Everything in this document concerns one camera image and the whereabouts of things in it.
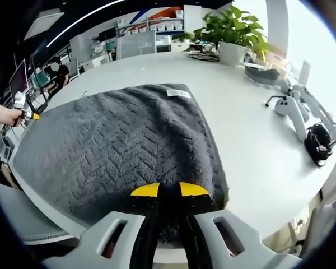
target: round table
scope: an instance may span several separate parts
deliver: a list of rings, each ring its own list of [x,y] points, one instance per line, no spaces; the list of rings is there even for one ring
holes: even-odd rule
[[[327,164],[318,168],[297,138],[292,122],[275,113],[272,105],[264,106],[276,92],[248,79],[239,67],[197,61],[173,52],[126,58],[81,74],[51,99],[47,109],[99,92],[168,82],[190,88],[218,147],[230,188],[227,208],[262,238],[291,221],[327,180],[336,162],[336,147]],[[333,102],[336,109],[331,89],[310,91],[328,99],[329,104]],[[34,204],[62,229],[76,237],[86,229],[78,220],[44,205],[35,191],[23,184]],[[167,256],[170,263],[179,259]]]

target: ceiling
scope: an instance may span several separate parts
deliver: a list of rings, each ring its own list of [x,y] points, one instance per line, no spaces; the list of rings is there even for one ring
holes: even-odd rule
[[[89,12],[113,0],[23,0],[0,1],[0,84],[6,85],[15,70],[13,53],[18,60],[29,57],[38,47],[46,47],[58,33]],[[56,53],[69,40],[104,21],[145,8],[199,5],[219,8],[232,0],[125,0],[104,8],[78,23],[59,38],[45,53]],[[30,26],[42,11],[60,8],[64,15],[46,32],[24,41]]]

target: potted plant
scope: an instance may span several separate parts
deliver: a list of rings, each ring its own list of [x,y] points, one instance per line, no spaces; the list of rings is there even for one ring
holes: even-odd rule
[[[179,41],[181,43],[184,43],[187,40],[191,40],[192,38],[194,38],[194,35],[188,32],[183,32],[181,34],[176,34],[172,36],[173,41]]]
[[[222,63],[237,65],[248,49],[264,60],[268,44],[259,31],[263,27],[258,23],[258,18],[248,11],[231,6],[225,12],[220,12],[220,17],[209,13],[203,20],[206,26],[194,31],[192,41],[214,44],[220,52]]]

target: gray towel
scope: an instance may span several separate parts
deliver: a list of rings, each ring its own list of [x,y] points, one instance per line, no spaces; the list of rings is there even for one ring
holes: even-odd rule
[[[199,184],[223,208],[225,175],[208,125],[194,98],[168,97],[172,89],[189,92],[182,84],[142,85],[51,109],[13,164],[48,202],[89,225],[154,182]],[[175,239],[170,224],[161,240]]]

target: gray mat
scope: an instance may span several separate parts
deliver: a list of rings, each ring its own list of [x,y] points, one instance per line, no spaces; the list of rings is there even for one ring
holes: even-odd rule
[[[208,125],[194,98],[167,97],[171,89],[189,92],[182,84],[143,85],[49,110],[21,141],[17,172],[89,225],[154,182],[199,184],[223,208],[225,175]],[[161,239],[176,239],[174,224]]]

